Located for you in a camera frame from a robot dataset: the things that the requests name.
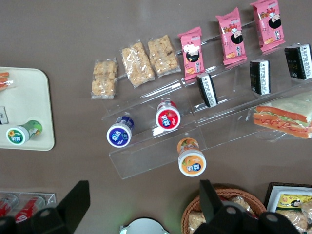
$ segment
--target cracker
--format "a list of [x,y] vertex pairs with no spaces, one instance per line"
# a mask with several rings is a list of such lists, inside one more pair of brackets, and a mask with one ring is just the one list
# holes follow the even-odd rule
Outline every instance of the cracker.
[[96,98],[113,99],[118,65],[116,60],[97,61],[93,69],[92,93]]
[[168,35],[150,40],[148,47],[151,65],[156,70],[158,77],[181,71]]
[[122,49],[121,55],[128,79],[135,88],[155,79],[155,74],[141,42]]

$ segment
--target white container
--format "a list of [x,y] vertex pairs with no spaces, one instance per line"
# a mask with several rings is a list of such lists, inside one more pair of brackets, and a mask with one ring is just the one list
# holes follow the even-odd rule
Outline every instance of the white container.
[[134,122],[129,116],[119,117],[107,131],[107,141],[116,148],[126,147],[131,140]]
[[177,145],[180,171],[189,177],[202,174],[207,166],[204,154],[199,150],[198,142],[193,138],[184,138]]
[[181,122],[181,115],[176,104],[170,100],[163,100],[157,107],[156,124],[165,131],[176,129]]

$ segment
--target red can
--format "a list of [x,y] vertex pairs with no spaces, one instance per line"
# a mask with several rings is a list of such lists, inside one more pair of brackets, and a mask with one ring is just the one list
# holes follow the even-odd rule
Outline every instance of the red can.
[[19,204],[19,199],[14,194],[7,194],[0,199],[0,217],[8,214],[14,207]]
[[32,197],[26,205],[16,214],[15,222],[20,223],[31,218],[38,210],[45,206],[45,200],[41,196]]

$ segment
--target brown table surface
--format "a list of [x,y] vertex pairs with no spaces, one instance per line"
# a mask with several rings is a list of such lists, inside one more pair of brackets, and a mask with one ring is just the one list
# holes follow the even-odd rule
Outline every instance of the brown table surface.
[[[79,180],[89,180],[91,207],[77,234],[118,233],[120,225],[141,216],[177,234],[200,179],[240,186],[262,201],[271,181],[311,184],[309,140],[270,143],[250,136],[212,148],[205,152],[206,171],[196,178],[171,163],[122,180],[109,159],[101,121],[105,111],[101,101],[90,100],[94,60],[164,34],[178,48],[177,34],[197,26],[203,38],[217,35],[215,15],[237,6],[247,23],[253,20],[252,2],[2,0],[0,66],[37,68],[48,75],[56,144],[48,152],[0,149],[0,190],[54,192],[60,201]],[[280,0],[287,44],[310,42],[311,7],[310,0]]]

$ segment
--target bottle lid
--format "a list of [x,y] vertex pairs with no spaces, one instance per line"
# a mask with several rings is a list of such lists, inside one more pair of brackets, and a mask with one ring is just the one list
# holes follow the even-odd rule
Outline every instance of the bottle lid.
[[156,113],[156,124],[165,131],[176,129],[181,122],[181,115],[174,106],[165,106]]
[[21,127],[13,127],[6,132],[6,138],[14,145],[22,145],[29,140],[29,132]]
[[189,177],[202,174],[207,166],[205,156],[200,150],[189,149],[180,154],[178,158],[180,171]]
[[108,129],[106,137],[112,146],[122,148],[130,143],[132,132],[127,125],[115,123]]

